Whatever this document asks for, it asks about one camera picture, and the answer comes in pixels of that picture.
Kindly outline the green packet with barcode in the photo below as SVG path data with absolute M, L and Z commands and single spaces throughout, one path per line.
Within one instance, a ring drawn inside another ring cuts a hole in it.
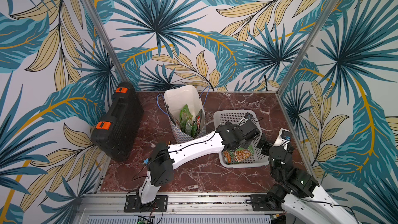
M 231 152 L 231 151 L 228 151 L 228 150 L 223 151 L 222 155 L 223 155 L 223 159 L 224 159 L 226 164 L 232 164 L 235 161 L 234 160 L 234 156 L 233 156 L 234 153 Z

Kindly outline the white plastic basket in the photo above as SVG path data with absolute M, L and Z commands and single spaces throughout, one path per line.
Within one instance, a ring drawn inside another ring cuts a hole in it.
M 255 112 L 250 110 L 226 110 L 226 111 L 218 111 L 214 113 L 214 126 L 217 128 L 221 124 L 225 124 L 226 122 L 230 122 L 232 124 L 243 124 L 243 119 L 246 113 L 253 114 L 253 121 L 257 128 L 261 131 L 259 119 L 257 118 Z M 257 144 L 259 143 L 261 138 L 261 134 L 254 139 L 249 147 L 252 147 L 254 150 L 254 154 L 248 158 L 247 160 L 239 163 L 234 161 L 232 164 L 226 164 L 222 152 L 219 153 L 219 160 L 223 167 L 225 168 L 234 168 L 234 169 L 242 169 L 242 168 L 258 168 L 262 166 L 269 165 L 268 156 L 261 154 L 260 149 L 257 148 Z

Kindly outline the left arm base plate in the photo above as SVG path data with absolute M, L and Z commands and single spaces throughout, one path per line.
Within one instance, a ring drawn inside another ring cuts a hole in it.
M 125 213 L 163 213 L 167 211 L 169 196 L 158 195 L 154 201 L 143 204 L 138 195 L 128 195 L 123 211 Z

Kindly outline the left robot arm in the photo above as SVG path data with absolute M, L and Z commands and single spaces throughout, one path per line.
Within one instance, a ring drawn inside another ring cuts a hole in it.
M 176 145 L 158 144 L 148 158 L 146 179 L 137 192 L 140 204 L 154 202 L 161 186 L 171 182 L 174 170 L 183 164 L 205 155 L 247 148 L 260 134 L 256 124 L 245 119 L 238 124 L 228 121 L 196 140 Z

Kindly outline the green orange packet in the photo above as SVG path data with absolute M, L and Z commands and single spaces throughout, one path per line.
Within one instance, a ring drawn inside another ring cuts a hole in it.
M 197 136 L 197 132 L 198 132 L 197 123 L 195 121 L 193 123 L 187 121 L 185 127 L 185 134 L 191 136 L 192 138 L 195 138 Z

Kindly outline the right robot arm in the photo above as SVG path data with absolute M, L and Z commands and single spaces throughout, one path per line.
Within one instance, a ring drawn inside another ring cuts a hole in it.
M 313 176 L 294 167 L 289 141 L 266 141 L 262 151 L 276 184 L 267 194 L 250 197 L 253 210 L 284 211 L 306 224 L 359 223 L 350 207 L 338 204 Z

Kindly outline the blue checkered paper bag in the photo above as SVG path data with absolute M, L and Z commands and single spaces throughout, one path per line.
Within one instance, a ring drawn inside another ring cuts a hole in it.
M 192 85 L 170 89 L 157 95 L 158 108 L 167 115 L 176 143 L 186 143 L 205 135 L 206 101 L 201 96 Z

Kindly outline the green yellow snack packet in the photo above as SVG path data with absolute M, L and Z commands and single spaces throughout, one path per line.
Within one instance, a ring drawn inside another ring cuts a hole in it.
M 179 122 L 181 130 L 184 131 L 186 127 L 186 122 L 192 122 L 193 115 L 190 113 L 189 107 L 186 104 L 179 113 Z

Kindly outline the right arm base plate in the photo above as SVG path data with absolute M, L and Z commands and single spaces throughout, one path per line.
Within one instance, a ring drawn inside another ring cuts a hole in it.
M 246 203 L 254 212 L 282 211 L 282 202 L 268 195 L 250 195 Z

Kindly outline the dark packet with label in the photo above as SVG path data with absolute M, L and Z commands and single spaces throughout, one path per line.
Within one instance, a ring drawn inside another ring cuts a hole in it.
M 200 110 L 200 111 L 198 112 L 198 114 L 196 115 L 195 121 L 194 121 L 195 126 L 196 126 L 196 129 L 195 129 L 195 132 L 194 132 L 194 136 L 195 136 L 195 137 L 198 136 L 198 134 L 199 134 L 199 132 L 200 132 L 202 118 L 203 118 L 203 110 Z

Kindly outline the dark green red packet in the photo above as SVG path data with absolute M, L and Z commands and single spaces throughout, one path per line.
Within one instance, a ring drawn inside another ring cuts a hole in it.
M 169 121 L 170 121 L 170 123 L 171 123 L 171 127 L 172 127 L 173 133 L 179 134 L 179 133 L 181 132 L 180 123 L 179 123 L 178 120 L 171 114 L 168 105 L 166 105 L 166 111 L 167 111 L 167 114 L 168 114 L 168 116 L 169 116 Z

